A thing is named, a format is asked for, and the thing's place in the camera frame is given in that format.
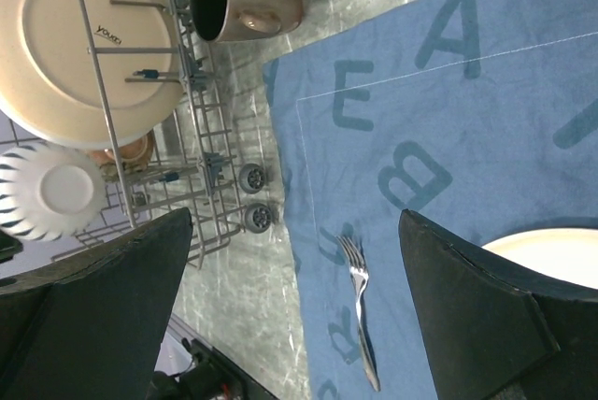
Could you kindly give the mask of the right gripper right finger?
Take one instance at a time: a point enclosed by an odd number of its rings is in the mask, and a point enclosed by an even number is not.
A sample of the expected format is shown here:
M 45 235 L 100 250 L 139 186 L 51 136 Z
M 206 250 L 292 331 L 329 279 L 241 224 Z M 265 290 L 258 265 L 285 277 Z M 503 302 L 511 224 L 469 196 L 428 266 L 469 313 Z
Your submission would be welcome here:
M 596 398 L 596 289 L 513 263 L 413 210 L 398 233 L 438 398 Z

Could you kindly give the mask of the beige plate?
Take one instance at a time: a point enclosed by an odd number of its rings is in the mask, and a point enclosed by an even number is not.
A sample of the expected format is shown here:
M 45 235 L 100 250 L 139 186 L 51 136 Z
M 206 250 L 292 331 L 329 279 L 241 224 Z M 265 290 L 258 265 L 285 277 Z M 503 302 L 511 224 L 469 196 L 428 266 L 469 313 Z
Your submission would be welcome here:
M 82 150 L 131 143 L 165 120 L 178 81 L 166 0 L 1 0 L 1 108 L 28 132 Z

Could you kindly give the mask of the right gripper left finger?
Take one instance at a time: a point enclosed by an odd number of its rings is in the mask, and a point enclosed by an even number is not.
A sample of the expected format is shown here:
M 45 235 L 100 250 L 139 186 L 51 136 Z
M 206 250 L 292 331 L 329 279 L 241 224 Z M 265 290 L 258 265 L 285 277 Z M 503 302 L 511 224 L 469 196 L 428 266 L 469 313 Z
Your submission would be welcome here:
M 142 399 L 191 247 L 183 207 L 1 279 L 4 399 Z

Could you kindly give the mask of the brown rimmed ceramic bowl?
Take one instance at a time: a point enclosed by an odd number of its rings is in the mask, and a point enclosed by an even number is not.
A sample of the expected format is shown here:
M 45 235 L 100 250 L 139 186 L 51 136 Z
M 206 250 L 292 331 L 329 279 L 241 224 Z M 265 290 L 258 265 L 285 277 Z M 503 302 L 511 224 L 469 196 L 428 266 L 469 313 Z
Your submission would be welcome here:
M 137 141 L 119 148 L 124 173 L 131 175 L 145 171 L 150 164 L 154 147 L 155 135 L 150 131 Z M 104 181 L 119 180 L 116 157 L 112 149 L 86 150 L 85 154 L 99 167 Z

